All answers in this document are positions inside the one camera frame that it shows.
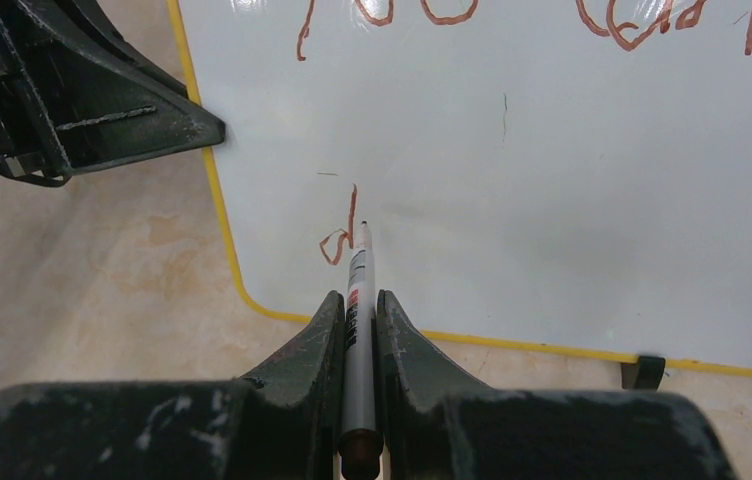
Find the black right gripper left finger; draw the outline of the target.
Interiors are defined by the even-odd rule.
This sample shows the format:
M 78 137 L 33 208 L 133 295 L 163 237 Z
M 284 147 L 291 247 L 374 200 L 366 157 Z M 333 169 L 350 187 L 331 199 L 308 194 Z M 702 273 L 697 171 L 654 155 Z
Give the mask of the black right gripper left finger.
M 337 478 L 343 307 L 232 379 L 1 390 L 0 479 Z

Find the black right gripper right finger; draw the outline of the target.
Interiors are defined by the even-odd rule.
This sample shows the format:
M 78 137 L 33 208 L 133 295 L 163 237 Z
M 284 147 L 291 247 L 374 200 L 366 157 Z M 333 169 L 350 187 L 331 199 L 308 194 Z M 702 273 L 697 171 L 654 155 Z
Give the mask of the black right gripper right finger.
M 375 322 L 391 479 L 733 479 L 706 416 L 650 391 L 502 390 L 381 291 Z

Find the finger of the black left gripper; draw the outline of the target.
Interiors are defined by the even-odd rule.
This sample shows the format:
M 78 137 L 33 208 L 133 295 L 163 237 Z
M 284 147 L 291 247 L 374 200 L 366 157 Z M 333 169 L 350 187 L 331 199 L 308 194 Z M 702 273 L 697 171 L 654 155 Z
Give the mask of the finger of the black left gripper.
M 225 136 L 97 2 L 0 1 L 1 176 L 59 187 Z

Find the white marker pen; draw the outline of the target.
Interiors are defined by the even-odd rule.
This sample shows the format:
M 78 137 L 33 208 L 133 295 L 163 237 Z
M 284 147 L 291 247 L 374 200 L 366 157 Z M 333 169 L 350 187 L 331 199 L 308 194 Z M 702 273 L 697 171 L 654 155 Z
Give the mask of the white marker pen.
M 375 317 L 372 235 L 368 223 L 363 221 L 354 233 L 345 311 L 338 453 L 346 479 L 375 479 L 381 469 L 383 439 L 377 425 L 372 331 Z

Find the yellow framed whiteboard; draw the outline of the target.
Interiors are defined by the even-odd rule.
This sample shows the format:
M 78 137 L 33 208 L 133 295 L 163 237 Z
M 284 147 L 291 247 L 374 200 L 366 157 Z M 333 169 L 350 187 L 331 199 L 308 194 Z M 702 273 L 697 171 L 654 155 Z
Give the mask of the yellow framed whiteboard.
M 752 1 L 172 1 L 236 288 L 752 376 Z

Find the black whiteboard stand right foot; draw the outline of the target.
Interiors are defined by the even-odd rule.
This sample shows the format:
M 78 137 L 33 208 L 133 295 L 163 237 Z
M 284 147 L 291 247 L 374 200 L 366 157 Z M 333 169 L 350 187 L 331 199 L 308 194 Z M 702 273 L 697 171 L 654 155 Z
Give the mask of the black whiteboard stand right foot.
M 664 357 L 639 355 L 633 362 L 620 363 L 621 388 L 657 391 L 665 376 Z

